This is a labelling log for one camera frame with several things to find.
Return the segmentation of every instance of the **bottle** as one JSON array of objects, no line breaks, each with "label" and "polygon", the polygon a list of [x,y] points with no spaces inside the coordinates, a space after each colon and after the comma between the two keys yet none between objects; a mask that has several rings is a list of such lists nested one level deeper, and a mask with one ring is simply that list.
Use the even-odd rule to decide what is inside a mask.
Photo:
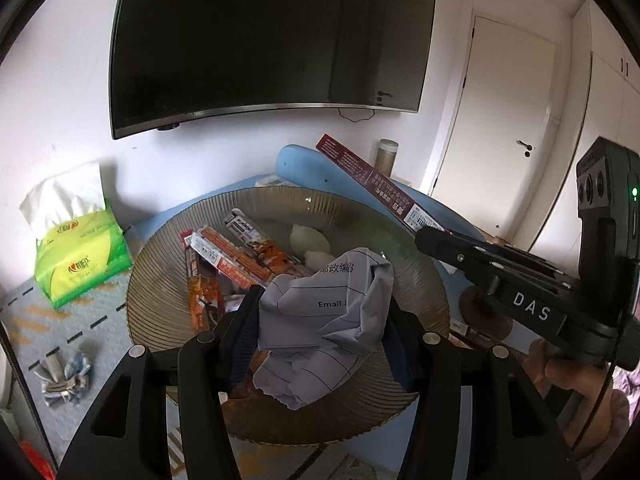
[{"label": "bottle", "polygon": [[397,142],[389,139],[380,139],[378,151],[376,152],[376,163],[373,167],[384,176],[391,176],[391,170],[394,168],[397,152]]}]

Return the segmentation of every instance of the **camera lens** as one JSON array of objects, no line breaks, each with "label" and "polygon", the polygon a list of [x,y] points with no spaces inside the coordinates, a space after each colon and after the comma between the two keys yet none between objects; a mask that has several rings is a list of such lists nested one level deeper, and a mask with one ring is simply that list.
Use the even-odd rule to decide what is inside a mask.
[{"label": "camera lens", "polygon": [[591,175],[587,177],[587,183],[584,185],[584,197],[588,203],[591,203],[593,199],[593,180],[591,180]]},{"label": "camera lens", "polygon": [[601,171],[598,172],[598,176],[596,177],[596,191],[598,192],[598,196],[604,194],[604,177]]}]

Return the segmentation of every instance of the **tissue brand logo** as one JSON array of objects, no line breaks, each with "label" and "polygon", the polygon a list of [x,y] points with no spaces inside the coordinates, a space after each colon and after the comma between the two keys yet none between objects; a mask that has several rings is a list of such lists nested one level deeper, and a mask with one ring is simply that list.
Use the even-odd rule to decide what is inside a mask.
[{"label": "tissue brand logo", "polygon": [[72,220],[71,222],[60,224],[58,226],[58,232],[64,233],[66,231],[70,231],[71,229],[75,229],[76,227],[78,227],[78,222],[76,220]]},{"label": "tissue brand logo", "polygon": [[89,266],[89,258],[85,257],[82,260],[78,260],[76,263],[69,265],[69,272],[79,272],[86,269]]}]

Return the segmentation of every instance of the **white cabinet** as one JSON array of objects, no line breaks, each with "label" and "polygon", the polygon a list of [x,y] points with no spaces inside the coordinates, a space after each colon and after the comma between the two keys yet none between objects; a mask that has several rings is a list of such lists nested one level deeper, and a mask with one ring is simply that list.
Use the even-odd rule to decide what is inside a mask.
[{"label": "white cabinet", "polygon": [[592,1],[589,2],[589,15],[591,18],[591,49],[616,72],[622,74],[625,71],[623,41],[609,19]]},{"label": "white cabinet", "polygon": [[[577,276],[580,231],[582,229],[582,221],[578,218],[575,165],[598,137],[605,137],[609,140],[618,138],[625,86],[628,86],[635,94],[635,91],[625,83],[621,75],[603,60],[594,56],[592,63],[587,111],[574,160],[569,167],[569,173],[556,205],[531,248],[532,253],[552,261],[559,269],[574,276]],[[640,125],[640,119],[630,118],[630,124],[633,123]]]},{"label": "white cabinet", "polygon": [[620,133],[616,142],[640,153],[640,94],[628,83],[624,83]]},{"label": "white cabinet", "polygon": [[624,56],[625,79],[633,88],[640,92],[640,68],[626,45],[624,45]]}]

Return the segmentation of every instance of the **door handle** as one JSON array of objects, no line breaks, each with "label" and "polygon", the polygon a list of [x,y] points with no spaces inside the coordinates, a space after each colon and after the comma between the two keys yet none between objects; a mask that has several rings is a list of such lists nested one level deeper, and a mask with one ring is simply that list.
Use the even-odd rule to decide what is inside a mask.
[{"label": "door handle", "polygon": [[527,144],[526,142],[522,142],[521,140],[516,140],[516,142],[529,151],[533,150],[533,146],[531,146],[530,144]]}]

